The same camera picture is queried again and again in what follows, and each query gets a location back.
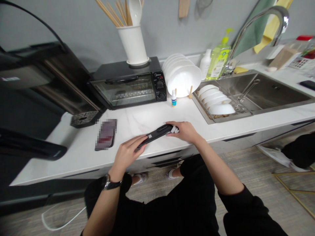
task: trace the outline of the hand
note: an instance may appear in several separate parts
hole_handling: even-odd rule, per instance
[[[140,135],[122,143],[119,146],[114,164],[108,172],[112,182],[119,182],[122,180],[127,167],[130,166],[144,152],[147,145],[143,145],[137,152],[135,152],[135,149],[147,138],[148,136],[146,135]]]
[[[167,124],[175,125],[179,129],[179,133],[171,133],[167,136],[169,137],[177,137],[181,140],[190,142],[195,144],[198,139],[202,138],[195,130],[193,125],[190,122],[175,122],[175,121],[169,121],[166,122]]]

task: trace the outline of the white marble countertop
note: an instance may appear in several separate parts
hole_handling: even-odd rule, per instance
[[[253,64],[246,67],[315,97],[315,91],[298,84],[304,80],[312,80],[303,76],[302,71],[286,68],[276,72],[266,72],[266,67],[263,65]],[[312,118],[315,118],[315,103],[208,125],[193,100],[188,97],[178,98],[177,106],[173,108],[168,97],[166,102],[107,110],[100,118],[100,123],[106,119],[117,119],[114,145],[109,150],[94,151],[100,123],[75,129],[69,125],[71,115],[66,113],[47,141],[68,147],[67,153],[57,161],[31,159],[10,186],[29,185],[108,166],[113,163],[122,142],[136,135],[150,133],[166,121],[189,121],[208,143],[212,143]],[[189,146],[191,146],[189,143],[180,139],[163,136],[149,143],[139,158],[177,151]]]

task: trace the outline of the green dish soap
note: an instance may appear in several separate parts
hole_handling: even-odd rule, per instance
[[[217,80],[223,72],[231,46],[227,45],[230,32],[234,32],[232,28],[226,30],[226,36],[223,37],[221,44],[217,45],[211,52],[211,63],[206,76],[206,80]]]

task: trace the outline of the cup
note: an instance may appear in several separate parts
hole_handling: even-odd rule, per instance
[[[119,27],[117,30],[128,57],[127,63],[133,66],[147,63],[149,58],[145,51],[140,25]]]

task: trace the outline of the green towel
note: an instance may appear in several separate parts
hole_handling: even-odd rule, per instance
[[[247,21],[250,21],[254,16],[260,13],[262,10],[272,7],[275,4],[275,0],[259,0],[254,10],[250,14]],[[266,28],[269,15],[263,16],[254,21],[245,31],[243,38],[241,39],[238,47],[235,50],[234,57],[242,52],[260,44],[263,38],[263,33]]]

